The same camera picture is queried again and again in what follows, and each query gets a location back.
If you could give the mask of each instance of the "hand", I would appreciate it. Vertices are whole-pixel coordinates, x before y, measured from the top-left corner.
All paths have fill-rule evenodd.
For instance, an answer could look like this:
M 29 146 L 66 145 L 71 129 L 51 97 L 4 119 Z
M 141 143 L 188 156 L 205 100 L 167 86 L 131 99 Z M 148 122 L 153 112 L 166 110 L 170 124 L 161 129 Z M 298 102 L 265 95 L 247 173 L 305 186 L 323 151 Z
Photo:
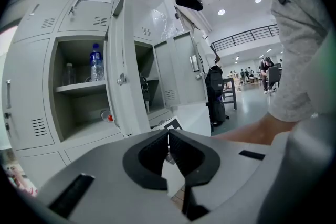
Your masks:
M 282 132 L 290 131 L 297 122 L 284 122 L 267 113 L 260 121 L 214 136 L 235 142 L 270 145 L 274 137 Z

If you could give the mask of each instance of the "gray floor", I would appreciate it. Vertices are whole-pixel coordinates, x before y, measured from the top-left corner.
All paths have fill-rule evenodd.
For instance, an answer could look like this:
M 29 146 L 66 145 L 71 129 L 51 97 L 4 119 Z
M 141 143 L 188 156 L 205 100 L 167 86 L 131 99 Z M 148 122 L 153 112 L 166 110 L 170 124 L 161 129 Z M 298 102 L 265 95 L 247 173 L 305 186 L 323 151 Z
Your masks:
M 211 135 L 222 134 L 260 120 L 266 114 L 269 102 L 275 95 L 273 92 L 271 97 L 264 94 L 263 87 L 259 85 L 244 85 L 242 91 L 236 93 L 237 110 L 234 110 L 233 104 L 226 104 L 225 112 L 230 119 L 216 127 Z

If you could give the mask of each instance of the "railing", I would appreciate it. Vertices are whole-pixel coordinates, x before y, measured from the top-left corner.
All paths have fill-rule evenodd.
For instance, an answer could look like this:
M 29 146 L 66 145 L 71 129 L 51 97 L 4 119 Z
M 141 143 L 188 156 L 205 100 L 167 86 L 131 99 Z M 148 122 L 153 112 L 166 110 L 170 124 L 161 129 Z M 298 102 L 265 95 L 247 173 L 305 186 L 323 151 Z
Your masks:
M 279 35 L 278 25 L 268 25 L 220 39 L 211 43 L 216 51 L 237 46 L 246 42 Z

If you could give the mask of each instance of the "locker vent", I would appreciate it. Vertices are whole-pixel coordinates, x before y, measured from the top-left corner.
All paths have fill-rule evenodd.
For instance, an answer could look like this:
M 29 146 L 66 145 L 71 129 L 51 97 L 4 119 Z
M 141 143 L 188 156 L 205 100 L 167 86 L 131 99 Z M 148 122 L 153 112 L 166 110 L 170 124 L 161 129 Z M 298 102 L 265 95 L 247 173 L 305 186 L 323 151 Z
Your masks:
M 41 28 L 47 28 L 47 27 L 51 27 L 53 26 L 54 22 L 55 22 L 55 19 L 56 18 L 48 18 L 48 19 L 45 19 L 42 23 L 42 26 Z
M 166 101 L 175 100 L 175 90 L 165 91 Z
M 151 30 L 148 29 L 148 28 L 144 28 L 144 27 L 142 27 L 142 34 L 145 35 L 145 36 L 149 36 L 149 37 L 152 36 Z
M 95 17 L 93 25 L 105 26 L 107 24 L 107 18 Z
M 31 121 L 32 127 L 33 127 L 33 132 L 35 136 L 40 136 L 40 135 L 45 135 L 47 134 L 46 127 L 44 125 L 44 120 L 41 119 L 35 119 Z

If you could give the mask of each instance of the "open locker door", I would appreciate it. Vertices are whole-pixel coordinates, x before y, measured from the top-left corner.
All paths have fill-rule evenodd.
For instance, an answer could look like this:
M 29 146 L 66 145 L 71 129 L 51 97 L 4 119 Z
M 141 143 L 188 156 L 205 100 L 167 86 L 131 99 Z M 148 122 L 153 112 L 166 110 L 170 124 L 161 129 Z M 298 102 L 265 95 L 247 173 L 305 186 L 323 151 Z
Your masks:
M 133 33 L 133 0 L 119 0 L 106 42 L 106 76 L 116 124 L 124 134 L 150 131 L 143 101 Z
M 203 70 L 191 33 L 184 32 L 153 46 L 165 107 L 206 103 Z

